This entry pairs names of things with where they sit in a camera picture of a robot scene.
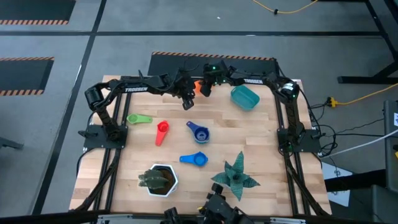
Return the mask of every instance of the yellow cable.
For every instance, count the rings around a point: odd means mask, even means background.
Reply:
[[[265,6],[265,5],[263,5],[263,4],[259,3],[259,2],[257,2],[256,0],[252,0],[252,1],[254,1],[254,2],[257,3],[257,4],[259,4],[259,5],[262,6],[264,9],[267,9],[268,11],[271,11],[271,12],[274,12],[274,11],[275,11],[275,10],[272,10],[272,9],[268,8],[267,6]],[[307,5],[304,6],[303,8],[297,9],[297,10],[295,10],[295,11],[290,11],[290,12],[277,11],[277,13],[281,13],[281,14],[293,14],[293,13],[296,13],[296,12],[300,12],[301,10],[305,9],[306,7],[311,6],[312,4],[316,3],[317,1],[318,1],[318,0],[314,0],[314,1],[311,2],[310,4],[307,4]]]
[[[398,85],[398,83],[393,84],[393,85],[391,85],[391,86],[389,86],[389,87],[387,87],[387,88],[385,88],[385,89],[383,89],[383,90],[375,91],[374,93],[368,94],[368,95],[366,95],[366,96],[362,96],[362,97],[360,97],[360,98],[358,98],[358,99],[356,99],[356,100],[352,100],[352,101],[347,102],[347,103],[339,103],[339,102],[335,101],[335,105],[348,105],[348,104],[352,104],[352,103],[358,102],[359,100],[363,100],[363,99],[365,99],[365,98],[368,98],[369,96],[373,96],[373,95],[376,95],[376,94],[378,94],[378,93],[382,93],[382,92],[384,92],[384,91],[386,91],[386,90],[389,90],[389,89],[391,89],[392,87],[397,86],[397,85]]]

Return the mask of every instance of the potted plant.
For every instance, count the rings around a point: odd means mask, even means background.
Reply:
[[[177,175],[170,165],[154,164],[144,174],[139,175],[140,187],[147,187],[148,194],[158,197],[168,197],[177,189]]]
[[[233,166],[225,161],[225,172],[221,172],[211,178],[213,181],[219,184],[225,184],[230,187],[232,193],[238,198],[239,201],[241,200],[244,187],[252,188],[255,186],[260,186],[257,181],[255,181],[249,175],[243,173],[243,159],[243,152],[240,152]]]

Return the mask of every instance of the measuring cup handle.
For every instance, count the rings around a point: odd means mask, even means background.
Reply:
[[[195,125],[193,122],[188,121],[187,122],[187,126],[188,128],[190,128],[193,132],[195,132],[198,128],[200,128],[200,126]]]
[[[180,162],[187,162],[187,163],[195,163],[195,154],[187,155],[187,156],[180,156]]]

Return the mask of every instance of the green measuring cup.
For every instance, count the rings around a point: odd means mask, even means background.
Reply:
[[[130,124],[152,122],[152,118],[150,116],[144,116],[140,114],[130,114],[129,116],[127,116],[127,120]]]

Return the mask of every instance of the green leaves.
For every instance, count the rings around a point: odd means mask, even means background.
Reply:
[[[236,174],[235,170],[232,169],[225,169],[226,175],[230,178],[233,179],[234,175]]]
[[[226,184],[229,186],[229,179],[228,176],[226,175],[225,172],[221,172],[217,175],[215,175],[213,178],[211,178],[214,182],[220,183],[220,184]]]
[[[227,169],[232,169],[232,166],[227,161],[225,161],[224,170]]]
[[[250,176],[248,179],[243,181],[243,187],[252,188],[255,186],[260,186],[260,184],[257,181],[255,181],[253,178],[251,178]]]
[[[148,187],[152,190],[161,189],[169,181],[163,177],[163,173],[159,170],[147,170],[144,174],[138,175],[140,187]]]
[[[249,175],[243,173],[243,152],[240,152],[235,160],[233,166],[227,161],[224,164],[225,172],[219,173],[211,178],[213,181],[219,184],[226,184],[231,187],[232,193],[240,201],[243,194],[243,187],[255,187],[260,186],[257,181],[251,178]]]
[[[242,182],[231,182],[231,191],[240,201],[243,194],[243,183]]]
[[[236,172],[240,172],[243,173],[243,152],[240,152],[235,160],[234,165],[232,166],[232,168],[236,171]]]

